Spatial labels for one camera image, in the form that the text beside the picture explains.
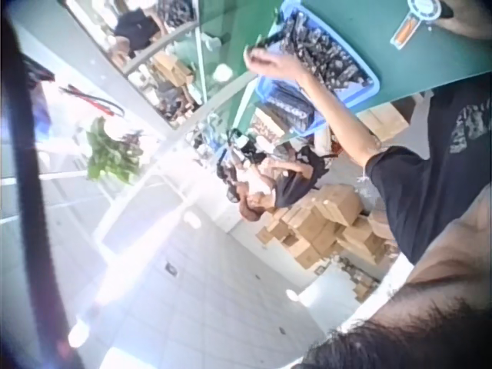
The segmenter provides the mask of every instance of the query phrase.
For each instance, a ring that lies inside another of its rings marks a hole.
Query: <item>white wall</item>
[[[350,275],[331,265],[309,287],[299,294],[302,304],[323,332],[336,329],[361,304],[355,299],[355,283]]]

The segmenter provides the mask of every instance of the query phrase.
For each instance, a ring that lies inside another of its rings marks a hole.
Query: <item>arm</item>
[[[276,183],[275,180],[273,178],[268,177],[267,175],[263,175],[262,173],[260,173],[256,165],[251,166],[251,171],[253,171],[253,173],[258,178],[260,178],[261,181],[268,186],[268,188],[272,189],[273,187],[275,187],[275,183]]]
[[[159,27],[159,30],[161,31],[161,36],[164,36],[168,33],[166,31],[166,28],[164,27],[164,23],[159,18],[159,16],[157,15],[157,13],[155,12],[155,10],[153,8],[143,9],[143,12],[144,12],[145,16],[151,17],[154,20],[155,24]]]
[[[232,162],[237,169],[244,169],[243,163],[239,158],[238,154],[235,153],[234,149],[229,146],[229,152],[231,153]]]
[[[284,169],[286,171],[295,171],[301,173],[306,179],[310,179],[313,176],[313,167],[309,164],[300,163],[298,161],[279,161],[272,160],[268,163],[270,168]]]
[[[379,152],[377,142],[365,125],[344,104],[329,92],[298,59],[291,55],[272,55],[263,49],[244,53],[247,67],[273,78],[294,79],[311,98],[316,109],[330,122],[330,128],[340,145],[360,165]]]

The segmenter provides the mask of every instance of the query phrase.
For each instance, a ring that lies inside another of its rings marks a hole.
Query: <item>merchandise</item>
[[[314,106],[285,90],[274,88],[267,97],[266,106],[289,126],[302,131],[313,123]]]
[[[308,16],[294,12],[284,23],[281,50],[296,55],[304,67],[331,91],[345,89],[350,82],[373,84],[355,60],[324,30],[309,29]]]
[[[257,136],[264,137],[271,144],[275,144],[289,130],[287,123],[265,104],[257,106],[250,127]]]

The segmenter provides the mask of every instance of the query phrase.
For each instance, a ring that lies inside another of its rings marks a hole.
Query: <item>stacked cardboard boxes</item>
[[[374,265],[379,264],[385,253],[384,239],[374,234],[369,221],[363,216],[346,227],[337,240],[344,248]]]
[[[381,198],[376,200],[374,209],[369,214],[367,220],[369,221],[375,235],[387,240],[394,240],[393,233],[391,232],[390,225],[387,220],[386,207],[384,206],[384,202]]]
[[[353,187],[325,185],[295,206],[277,209],[257,237],[263,244],[276,238],[308,270],[343,250],[378,264],[385,255],[387,238],[374,232],[370,220],[361,215],[362,209]]]

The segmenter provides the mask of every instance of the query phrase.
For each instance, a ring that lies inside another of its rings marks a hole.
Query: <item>woman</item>
[[[242,217],[247,221],[258,221],[267,209],[286,208],[295,204],[315,188],[317,180],[328,173],[331,159],[336,157],[337,155],[318,156],[309,146],[304,146],[296,154],[296,161],[265,159],[266,163],[263,164],[268,168],[284,171],[276,181],[260,173],[254,166],[253,171],[271,191],[269,194],[245,194],[241,191],[239,211]]]

